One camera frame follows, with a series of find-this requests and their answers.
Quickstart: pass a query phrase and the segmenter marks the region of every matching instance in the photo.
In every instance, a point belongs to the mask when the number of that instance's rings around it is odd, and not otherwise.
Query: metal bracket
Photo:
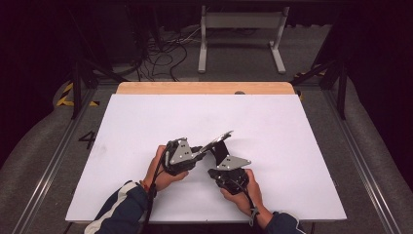
[[[231,171],[246,165],[251,164],[251,161],[228,155],[222,162],[216,166],[218,171]]]
[[[187,138],[179,139],[178,143],[179,145],[169,161],[172,165],[193,159],[191,147],[189,147]]]

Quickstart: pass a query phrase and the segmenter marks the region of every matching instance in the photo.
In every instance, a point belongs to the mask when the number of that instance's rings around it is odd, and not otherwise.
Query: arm
[[[138,221],[147,207],[147,195],[142,186],[129,181],[105,202],[95,221],[85,229],[92,233],[137,233]]]
[[[165,150],[164,145],[160,145],[155,157],[152,159],[146,173],[145,179],[141,184],[128,181],[112,196],[110,196],[100,212],[97,214],[95,221],[89,224],[85,229],[85,234],[93,233],[137,233],[139,230],[139,220],[148,206],[147,190],[152,183],[154,173]],[[160,173],[156,177],[156,189],[161,191],[167,188],[171,183],[182,180],[188,175],[188,172],[172,176],[162,173],[164,169],[160,166]]]
[[[265,233],[271,234],[302,234],[299,226],[299,220],[287,213],[271,213],[264,206],[259,184],[255,180],[252,170],[245,169],[249,178],[247,191],[253,204],[258,209],[259,214],[256,216],[258,225],[265,230]],[[231,195],[227,190],[221,189],[225,199],[234,202],[238,209],[244,214],[251,216],[251,210],[248,199],[243,193]]]

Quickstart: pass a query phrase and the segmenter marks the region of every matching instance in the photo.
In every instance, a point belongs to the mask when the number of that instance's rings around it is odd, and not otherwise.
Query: white board
[[[187,137],[190,146],[225,140],[251,160],[264,204],[303,220],[345,219],[343,206],[296,95],[113,95],[69,207],[67,221],[91,221],[127,180],[146,175],[159,144]],[[212,155],[158,193],[151,221],[240,222],[207,170]]]

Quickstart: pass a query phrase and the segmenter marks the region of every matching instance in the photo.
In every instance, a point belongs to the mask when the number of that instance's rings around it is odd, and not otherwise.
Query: metal leg
[[[118,74],[116,74],[116,73],[113,73],[112,71],[107,70],[107,69],[101,67],[100,65],[98,65],[98,64],[90,61],[90,60],[83,59],[83,63],[84,63],[84,65],[86,65],[86,66],[93,67],[94,69],[96,69],[96,70],[98,70],[99,72],[103,73],[103,74],[106,75],[107,77],[112,78],[113,80],[118,81],[119,83],[121,83],[121,82],[128,82],[128,81],[129,81],[129,80],[125,79],[124,77],[122,77],[122,76],[120,76],[120,75],[118,75]]]
[[[316,231],[316,223],[315,222],[313,222],[312,224],[311,224],[311,234],[314,234],[314,232]]]
[[[207,67],[207,26],[206,26],[207,10],[206,6],[203,6],[201,15],[201,50],[200,61],[198,63],[198,72],[206,73]]]
[[[282,32],[285,26],[286,18],[288,17],[289,8],[284,8],[282,11],[282,18],[280,19],[279,26],[277,28],[277,37],[275,41],[270,41],[271,52],[273,53],[274,61],[276,62],[279,74],[285,74],[285,67],[282,62],[282,57],[279,51],[279,44],[282,39]]]
[[[325,69],[330,68],[332,65],[334,64],[334,61],[330,61],[327,62],[323,65],[320,65],[312,70],[310,70],[309,72],[307,72],[306,74],[292,80],[291,82],[289,82],[291,85],[295,86],[300,84],[301,82],[304,82],[305,80],[308,80],[310,78],[312,78],[313,76],[319,74],[320,72],[324,71]]]
[[[74,96],[74,106],[73,106],[73,115],[72,119],[76,119],[77,115],[82,108],[82,88],[81,88],[81,79],[79,76],[79,63],[75,63],[73,67],[73,96]]]
[[[344,64],[341,67],[340,80],[338,85],[338,97],[337,97],[337,110],[343,120],[346,119],[344,115],[344,103],[346,100],[346,87],[347,87],[347,70]]]

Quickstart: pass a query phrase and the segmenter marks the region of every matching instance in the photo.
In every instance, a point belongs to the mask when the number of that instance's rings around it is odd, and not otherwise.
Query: metal frame
[[[279,51],[282,32],[288,17],[288,7],[283,8],[282,12],[274,13],[208,13],[206,6],[202,8],[201,14],[201,49],[198,72],[207,71],[207,28],[274,28],[276,38],[270,41],[270,49],[273,54],[279,74],[285,74],[285,67]]]
[[[88,108],[88,105],[85,103],[91,102],[92,97],[94,96],[94,92],[95,90],[87,90],[85,94],[86,97],[84,99],[84,105],[80,109],[79,115],[75,119],[70,121],[48,167],[44,171],[42,177],[39,179],[39,182],[37,183],[30,200],[28,201],[23,213],[21,214],[20,219],[12,232],[13,234],[26,233],[28,231],[28,228],[30,227],[34,217],[39,211],[40,206],[42,205],[42,202],[45,199],[53,180],[55,179],[57,171],[68,148],[69,142],[72,139],[73,134],[78,127],[80,120],[82,119],[82,116]]]
[[[386,203],[386,200],[383,196],[383,193],[377,184],[376,180],[374,179],[373,174],[371,173],[370,169],[368,168],[367,163],[364,160],[364,156],[362,155],[358,145],[356,143],[353,134],[347,125],[346,121],[343,120],[340,116],[340,113],[335,111],[336,102],[334,100],[334,96],[330,91],[322,91],[324,94],[324,98],[326,99],[328,105],[331,108],[331,111],[334,113],[334,117],[337,120],[343,135],[346,138],[347,143],[349,144],[350,149],[352,150],[352,159],[355,163],[357,168],[358,174],[364,183],[364,187],[367,190],[367,193],[371,199],[371,202],[376,209],[376,212],[382,221],[382,224],[386,230],[386,233],[389,234],[399,234],[400,229],[398,228],[397,223],[395,222],[394,216],[390,211],[389,206]]]

